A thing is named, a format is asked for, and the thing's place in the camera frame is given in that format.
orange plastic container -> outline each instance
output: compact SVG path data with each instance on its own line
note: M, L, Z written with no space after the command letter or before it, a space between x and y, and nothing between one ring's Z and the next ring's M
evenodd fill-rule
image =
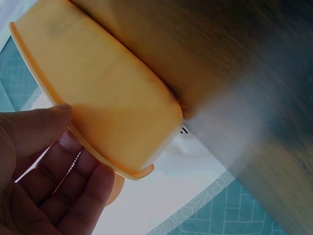
M82 145L123 177L148 175L183 120L162 81L67 0L40 0L10 27L50 101L73 107Z

plastic container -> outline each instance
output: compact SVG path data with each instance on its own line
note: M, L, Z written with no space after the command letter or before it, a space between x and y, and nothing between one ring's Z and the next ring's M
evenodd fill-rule
M82 145L123 177L148 175L182 127L163 82L67 0L38 1L10 29L50 101L73 107L69 128Z

blue patterned tile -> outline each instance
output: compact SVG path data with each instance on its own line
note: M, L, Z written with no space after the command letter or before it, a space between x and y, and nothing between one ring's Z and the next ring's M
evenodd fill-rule
M240 202L240 196L241 196L241 193L240 193L241 184L238 181L234 181L227 188L228 188L228 195L231 195L231 197L227 197L227 207L239 208L239 202Z
M239 221L252 221L253 201L251 195L241 195Z
M198 232L207 233L209 231L210 223L206 220L188 219L181 225L183 232Z
M262 229L262 222L225 222L224 234L254 234Z
M0 82L15 111L22 109L38 87L12 38L0 54Z
M252 221L263 221L264 216L265 216L264 209L257 201L254 201Z
M239 209L227 208L225 221L235 222L239 219Z
M241 197L241 206L238 203L237 208L226 208L225 206L228 204L225 204L225 201L230 201L228 198L232 197L233 193L238 195L238 192L239 195L242 195L245 191L241 184L235 180L199 209L197 215L193 216L194 219L187 219L172 230L169 235L286 235L259 203L247 193L243 193ZM243 221L237 221L239 208L243 212L247 212L246 214L241 213ZM203 219L201 215L207 218L208 214L211 214L212 219L210 221L201 220ZM207 226L210 230L203 232Z
M223 234L227 192L227 189L225 189L220 192L218 196L212 199L212 218L210 233Z
M282 235L282 231L273 231L271 235Z
M203 206L203 208L205 208L204 210L198 210L197 218L211 220L211 206L212 202L208 202L206 205Z

skin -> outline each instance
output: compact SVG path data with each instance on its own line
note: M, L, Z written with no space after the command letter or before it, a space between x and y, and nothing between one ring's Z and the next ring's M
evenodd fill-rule
M0 234L92 233L114 173L67 130L71 118L66 104L0 114Z

finger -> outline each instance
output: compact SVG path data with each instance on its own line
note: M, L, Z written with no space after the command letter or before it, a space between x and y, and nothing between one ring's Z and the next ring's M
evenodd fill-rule
M0 126L12 140L16 156L34 154L54 143L65 132L72 118L68 104L0 115Z
M66 131L58 142L54 143L36 168L22 177L18 184L29 194L36 205L51 196L82 149L70 131Z
M65 235L91 234L109 198L114 184L114 172L98 165L92 173L83 194L57 226Z
M12 179L15 181L20 178L47 150L48 147L34 153L26 158L19 158L16 162L15 171L13 173Z
M58 189L40 205L53 225L60 223L83 193L90 176L99 164L96 158L84 149Z

